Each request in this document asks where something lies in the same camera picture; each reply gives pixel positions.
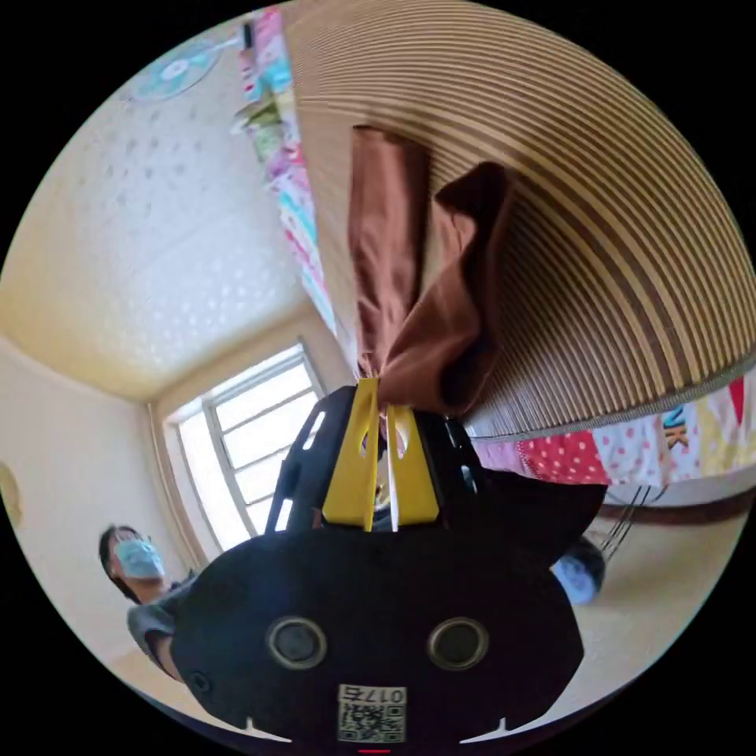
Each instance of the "yellow bracket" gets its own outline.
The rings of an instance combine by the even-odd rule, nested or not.
[[[387,421],[391,527],[397,530],[402,525],[433,522],[439,516],[439,504],[414,412],[409,407],[389,406]],[[398,436],[402,438],[402,456]]]
[[[323,505],[328,522],[372,528],[378,467],[378,379],[362,378]],[[365,455],[362,440],[367,433]]]
[[[378,466],[378,379],[362,378],[352,402],[344,438],[323,505],[333,524],[372,528]],[[417,422],[409,407],[387,411],[388,476],[391,526],[431,523],[439,515],[435,489],[425,460]],[[365,452],[362,441],[367,435]],[[402,439],[402,452],[398,438]]]

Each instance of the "brown cloth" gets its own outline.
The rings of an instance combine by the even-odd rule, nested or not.
[[[358,303],[358,364],[378,402],[459,416],[494,368],[497,265],[515,183],[484,162],[432,201],[443,268],[420,297],[430,156],[368,126],[352,136],[348,223]]]

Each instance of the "textured ceiling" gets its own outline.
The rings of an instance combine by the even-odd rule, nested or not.
[[[32,198],[0,278],[0,332],[59,373],[146,400],[305,295],[253,145],[230,133],[243,106],[235,48],[169,100],[127,91]]]

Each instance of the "blue surgical mask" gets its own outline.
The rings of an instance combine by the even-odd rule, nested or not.
[[[160,554],[147,541],[137,538],[119,541],[114,551],[126,577],[147,580],[165,575]]]

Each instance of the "black hair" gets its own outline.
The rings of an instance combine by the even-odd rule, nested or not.
[[[139,536],[139,533],[130,525],[110,525],[100,536],[100,564],[105,570],[105,574],[108,576],[108,580],[130,601],[135,604],[139,603],[139,599],[136,598],[136,593],[119,577],[113,577],[110,574],[110,539],[113,533],[117,530],[128,530],[135,536]]]

